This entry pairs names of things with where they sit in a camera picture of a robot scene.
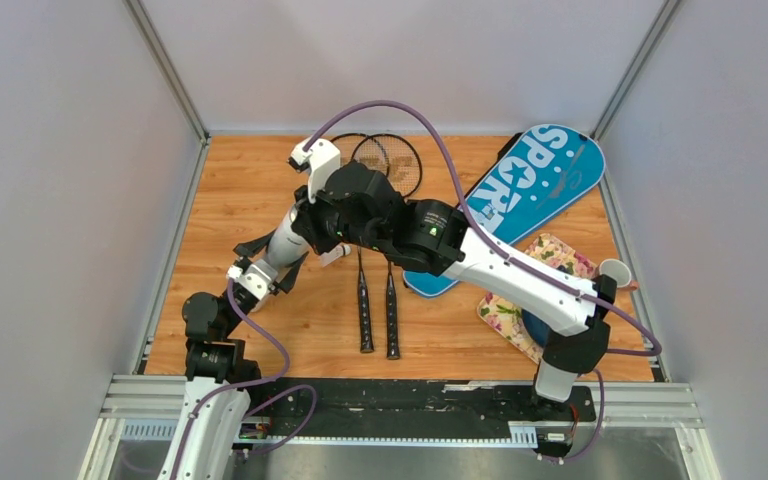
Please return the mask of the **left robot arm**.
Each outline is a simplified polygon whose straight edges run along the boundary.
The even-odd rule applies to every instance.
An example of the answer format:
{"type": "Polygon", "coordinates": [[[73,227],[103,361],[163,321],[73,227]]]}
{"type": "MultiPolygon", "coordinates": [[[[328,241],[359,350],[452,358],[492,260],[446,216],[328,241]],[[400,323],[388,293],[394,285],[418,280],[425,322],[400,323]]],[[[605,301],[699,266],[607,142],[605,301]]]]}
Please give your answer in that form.
{"type": "Polygon", "coordinates": [[[161,479],[217,479],[236,441],[244,415],[264,405],[266,383],[259,366],[244,357],[245,343],[231,335],[270,295],[289,292],[309,251],[294,233],[275,230],[238,244],[224,292],[198,292],[182,307],[186,324],[184,394],[161,479]]]}

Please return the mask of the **white shuttlecock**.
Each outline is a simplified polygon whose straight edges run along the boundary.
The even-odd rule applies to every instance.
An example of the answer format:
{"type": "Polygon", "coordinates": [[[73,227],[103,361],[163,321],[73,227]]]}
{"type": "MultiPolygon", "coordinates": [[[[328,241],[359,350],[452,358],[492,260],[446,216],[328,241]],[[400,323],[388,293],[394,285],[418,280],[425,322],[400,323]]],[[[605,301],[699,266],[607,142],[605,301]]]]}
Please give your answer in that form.
{"type": "Polygon", "coordinates": [[[351,254],[351,247],[347,244],[339,244],[330,251],[319,256],[322,267],[327,267],[333,262],[351,254]]]}

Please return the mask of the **white shuttlecock tube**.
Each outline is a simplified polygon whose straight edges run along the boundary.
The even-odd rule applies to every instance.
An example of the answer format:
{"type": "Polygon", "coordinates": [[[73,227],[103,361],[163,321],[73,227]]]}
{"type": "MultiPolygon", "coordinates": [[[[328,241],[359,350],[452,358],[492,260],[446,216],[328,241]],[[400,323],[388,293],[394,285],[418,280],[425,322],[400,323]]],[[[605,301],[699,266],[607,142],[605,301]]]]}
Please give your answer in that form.
{"type": "Polygon", "coordinates": [[[310,251],[309,243],[292,228],[297,214],[297,208],[291,207],[267,243],[264,260],[274,270],[289,268],[310,251]]]}

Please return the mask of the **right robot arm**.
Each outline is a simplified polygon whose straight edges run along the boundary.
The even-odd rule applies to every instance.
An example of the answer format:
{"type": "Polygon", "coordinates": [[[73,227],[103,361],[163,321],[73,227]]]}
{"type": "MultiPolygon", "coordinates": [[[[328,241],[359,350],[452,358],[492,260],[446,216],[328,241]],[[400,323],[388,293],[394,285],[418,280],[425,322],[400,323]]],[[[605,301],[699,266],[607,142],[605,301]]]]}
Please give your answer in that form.
{"type": "Polygon", "coordinates": [[[542,418],[570,405],[574,381],[608,350],[604,318],[616,281],[568,276],[503,243],[445,202],[405,200],[385,176],[362,164],[313,166],[295,193],[292,230],[318,254],[347,243],[382,254],[405,272],[442,276],[484,288],[534,314],[549,329],[530,404],[542,418]]]}

